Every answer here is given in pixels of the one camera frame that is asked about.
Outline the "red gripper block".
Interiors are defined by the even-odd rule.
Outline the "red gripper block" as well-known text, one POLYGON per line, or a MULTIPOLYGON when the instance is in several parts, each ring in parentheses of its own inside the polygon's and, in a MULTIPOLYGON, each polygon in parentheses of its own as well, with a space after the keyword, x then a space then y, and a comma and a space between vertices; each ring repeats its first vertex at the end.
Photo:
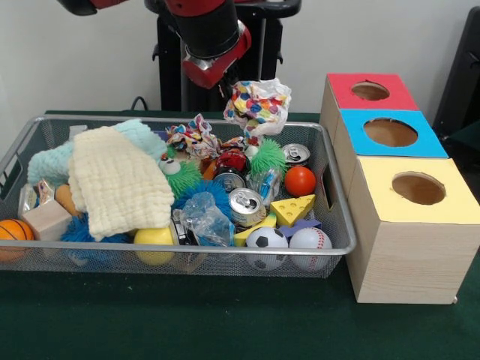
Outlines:
POLYGON ((182 60, 182 67, 187 77, 204 89, 219 86, 223 99, 230 99, 233 95, 233 86, 240 80, 241 69, 236 62, 251 48, 251 33, 245 24, 238 21, 239 38, 235 46, 217 58, 202 59, 192 55, 185 47, 186 55, 182 60))

